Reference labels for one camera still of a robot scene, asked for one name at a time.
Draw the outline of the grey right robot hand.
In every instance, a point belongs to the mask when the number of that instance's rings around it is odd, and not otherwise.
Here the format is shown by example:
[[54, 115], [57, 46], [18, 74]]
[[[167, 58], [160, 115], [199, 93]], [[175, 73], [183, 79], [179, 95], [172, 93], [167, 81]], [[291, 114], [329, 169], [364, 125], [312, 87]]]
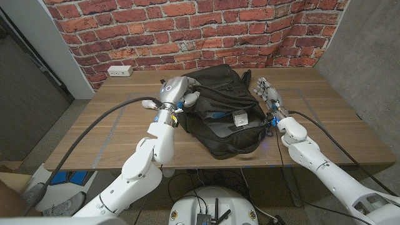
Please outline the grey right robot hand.
[[274, 118], [275, 124], [288, 117], [289, 113], [284, 107], [281, 95], [264, 77], [257, 80], [257, 86], [253, 91], [265, 102], [268, 111]]

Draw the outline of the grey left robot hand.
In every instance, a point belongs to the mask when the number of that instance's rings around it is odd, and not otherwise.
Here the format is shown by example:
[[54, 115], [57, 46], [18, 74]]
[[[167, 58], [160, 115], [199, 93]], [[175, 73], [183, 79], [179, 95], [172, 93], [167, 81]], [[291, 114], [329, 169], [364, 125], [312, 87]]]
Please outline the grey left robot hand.
[[195, 105], [200, 93], [194, 91], [186, 94], [189, 88], [200, 86], [201, 84], [194, 78], [187, 76], [174, 77], [165, 82], [160, 90], [159, 100], [162, 103], [171, 104], [174, 109], [191, 107]]

